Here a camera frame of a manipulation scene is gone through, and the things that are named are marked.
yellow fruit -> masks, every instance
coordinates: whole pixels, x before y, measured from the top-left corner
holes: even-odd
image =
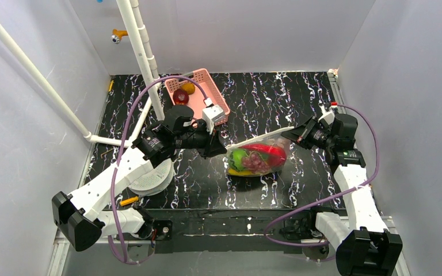
[[[182,88],[183,91],[186,91],[189,95],[196,91],[196,86],[194,86],[192,82],[184,83],[180,88]]]
[[[254,174],[251,171],[235,171],[232,168],[228,168],[228,174],[234,175],[236,177],[251,177]]]

cable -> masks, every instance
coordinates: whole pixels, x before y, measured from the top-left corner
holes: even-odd
[[[121,225],[119,223],[119,218],[117,216],[117,208],[116,208],[116,204],[115,202],[115,183],[116,183],[116,175],[117,175],[117,168],[119,167],[119,164],[121,162],[121,157],[123,155],[124,152],[124,143],[126,142],[126,129],[128,129],[129,127],[129,122],[131,121],[131,117],[133,116],[133,112],[132,112],[132,108],[135,108],[136,106],[138,106],[138,103],[140,101],[140,99],[142,98],[142,96],[148,91],[148,89],[152,88],[154,85],[156,85],[157,83],[163,82],[167,79],[183,79],[189,82],[192,82],[195,86],[197,86],[199,88],[199,90],[201,90],[203,95],[206,95],[206,93],[204,92],[204,89],[193,79],[187,78],[186,76],[164,76],[163,78],[159,78],[155,81],[153,81],[152,83],[150,83],[149,85],[147,85],[138,95],[138,97],[136,97],[135,101],[133,102],[133,104],[131,105],[131,109],[128,111],[128,117],[126,118],[126,123],[124,124],[124,131],[123,134],[121,136],[121,145],[119,146],[119,153],[117,155],[117,162],[116,162],[116,168],[114,169],[113,172],[113,177],[111,180],[111,195],[110,195],[110,199],[111,199],[111,207],[112,207],[112,212],[113,212],[113,217],[115,220],[115,224],[116,224],[116,229],[117,229],[117,235],[119,236],[119,241],[121,243],[121,249],[123,250],[123,259],[121,260],[120,254],[116,248],[116,246],[114,245],[114,241],[112,236],[108,236],[108,242],[109,242],[109,246],[111,248],[111,251],[113,252],[113,255],[121,262],[129,264],[129,265],[137,265],[139,263],[143,263],[144,261],[148,260],[150,258],[150,256],[148,256],[147,258],[143,259],[143,260],[139,260],[136,262],[130,262],[128,261],[128,248],[124,242],[124,237],[123,237],[123,233],[121,231]]]
[[[146,236],[146,237],[141,237],[139,234],[138,234],[138,239],[140,239],[140,240],[146,240],[146,239],[149,239],[150,237],[151,237],[151,235],[153,234],[153,232],[154,232],[154,229],[153,229],[153,223],[150,225],[150,233],[148,234],[148,236]]]
[[[284,238],[285,238],[286,240],[302,240],[302,239],[304,238],[304,237],[303,237],[303,234],[302,234],[302,230],[301,230],[301,225],[302,225],[302,221],[303,221],[303,219],[304,219],[304,218],[301,218],[301,219],[299,220],[299,224],[298,224],[297,227],[294,227],[294,226],[286,226],[285,222],[286,222],[287,220],[284,220],[284,221],[283,221],[283,227],[282,227],[281,230],[279,230],[279,233],[282,234],[282,235],[284,235]],[[296,237],[296,238],[289,238],[289,236],[287,236],[288,234],[294,234],[294,235],[296,235],[297,237]]]
[[[151,237],[151,248],[155,249],[155,244],[153,243],[153,241],[155,240],[155,238],[157,237],[157,230],[155,229],[155,231],[153,232],[153,236]]]
[[[351,193],[351,192],[356,191],[359,187],[363,187],[363,186],[365,186],[365,185],[368,185],[370,182],[372,182],[372,181],[375,179],[375,177],[376,177],[377,174],[379,173],[379,166],[380,166],[380,151],[379,151],[379,142],[377,141],[377,136],[376,136],[376,134],[375,134],[375,130],[374,130],[374,128],[372,127],[372,125],[370,124],[370,122],[368,121],[368,119],[367,119],[367,118],[366,118],[366,117],[365,117],[360,111],[358,111],[357,109],[352,108],[352,107],[350,107],[350,106],[346,106],[346,105],[340,105],[340,104],[338,104],[338,106],[341,106],[341,107],[343,107],[343,108],[350,109],[350,110],[354,111],[355,113],[357,113],[357,114],[358,114],[358,115],[359,115],[359,116],[365,121],[365,123],[368,125],[368,128],[370,129],[370,132],[372,132],[372,136],[374,137],[374,142],[375,142],[375,171],[374,171],[374,173],[372,174],[371,177],[369,177],[366,181],[364,181],[362,184],[360,184],[360,185],[358,185],[358,186],[356,186],[356,187],[353,187],[353,188],[348,189],[348,190],[346,190],[346,191],[342,191],[342,192],[340,192],[340,193],[338,193],[338,194],[331,195],[331,196],[326,197],[326,198],[324,198],[324,199],[322,199],[322,200],[315,201],[315,202],[313,202],[313,203],[311,203],[311,204],[308,204],[308,205],[302,206],[302,207],[297,208],[297,209],[295,209],[295,210],[293,210],[293,211],[291,211],[291,212],[289,212],[289,213],[287,213],[287,214],[285,214],[285,215],[283,215],[283,216],[280,216],[280,217],[274,219],[274,220],[273,220],[272,222],[270,222],[270,223],[265,227],[265,229],[264,229],[264,236],[265,236],[268,240],[270,240],[270,241],[272,241],[272,242],[274,242],[274,243],[283,244],[283,245],[285,245],[285,246],[297,246],[297,247],[324,246],[324,245],[329,244],[329,242],[323,242],[323,243],[306,243],[306,244],[302,244],[302,243],[288,243],[288,242],[286,242],[286,241],[276,240],[276,239],[274,239],[274,238],[272,238],[272,237],[269,237],[269,236],[267,235],[267,233],[268,233],[268,231],[269,231],[269,230],[270,230],[275,224],[277,224],[277,223],[279,223],[279,222],[281,222],[281,221],[287,219],[287,218],[290,217],[290,216],[293,216],[293,215],[295,215],[295,214],[297,214],[297,213],[299,213],[299,212],[301,212],[301,211],[303,211],[303,210],[306,210],[306,209],[312,208],[312,207],[317,206],[317,205],[319,205],[319,204],[322,204],[322,203],[325,203],[325,202],[331,201],[331,200],[333,200],[333,199],[335,199],[335,198],[342,197],[342,196],[344,196],[344,195],[346,195],[346,194],[349,194],[349,193]]]
[[[192,129],[193,131],[191,131],[191,133],[189,134],[189,136],[187,136],[187,138],[185,138],[186,140],[188,140],[189,138],[191,138],[192,136],[194,136],[194,134],[196,134],[195,129],[194,129],[194,123],[199,125],[197,123],[198,119],[194,118],[195,122],[193,122],[192,124],[190,124],[190,129]]]

black marble surface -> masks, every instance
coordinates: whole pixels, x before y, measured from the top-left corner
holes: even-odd
[[[212,74],[212,77],[231,109],[228,122],[220,129],[225,145],[304,123],[310,116],[321,115],[320,102],[334,98],[325,72]],[[118,75],[113,79],[98,134],[120,139],[127,112],[144,88],[144,82],[138,75]],[[164,88],[161,98],[165,108],[172,106]],[[128,137],[146,99],[134,110]],[[146,126],[155,120],[153,108],[150,113]],[[117,147],[97,144],[87,181],[115,162],[117,152]],[[176,175],[171,184],[157,195],[142,198],[142,205],[150,209],[294,208],[339,192],[321,150],[308,151],[292,145],[281,172],[255,178],[226,176],[223,158],[204,160],[194,150],[181,151],[174,163]],[[116,202],[134,196],[126,189]],[[344,207],[340,199],[328,205]]]

pink basket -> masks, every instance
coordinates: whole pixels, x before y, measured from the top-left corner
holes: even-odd
[[[226,121],[228,121],[228,116],[230,115],[231,110],[226,104],[221,92],[219,92],[219,89],[216,87],[216,84],[214,84],[214,81],[212,80],[207,69],[201,68],[194,72],[184,74],[183,76],[187,76],[188,78],[198,82],[206,92],[206,95],[211,98],[212,103],[219,105],[223,109],[225,115],[224,120],[218,122],[216,125],[224,124]],[[165,81],[165,86],[167,87],[167,91],[169,92],[172,103],[174,103],[173,94],[175,90],[179,89],[186,82],[187,80],[179,82],[178,79],[169,79]],[[187,103],[187,106],[194,110],[194,118],[201,119],[203,117],[203,109],[205,108],[204,96],[197,86],[196,91],[189,95],[189,102]]]

red fruit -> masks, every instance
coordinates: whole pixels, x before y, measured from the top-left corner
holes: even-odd
[[[257,151],[262,154],[268,154],[268,164],[270,166],[281,166],[285,163],[287,155],[285,154],[284,148],[276,145],[265,145],[265,144],[249,144],[243,145],[240,148],[244,148],[250,151]]]
[[[181,88],[177,89],[173,94],[174,103],[176,105],[186,105],[189,102],[189,94]]]

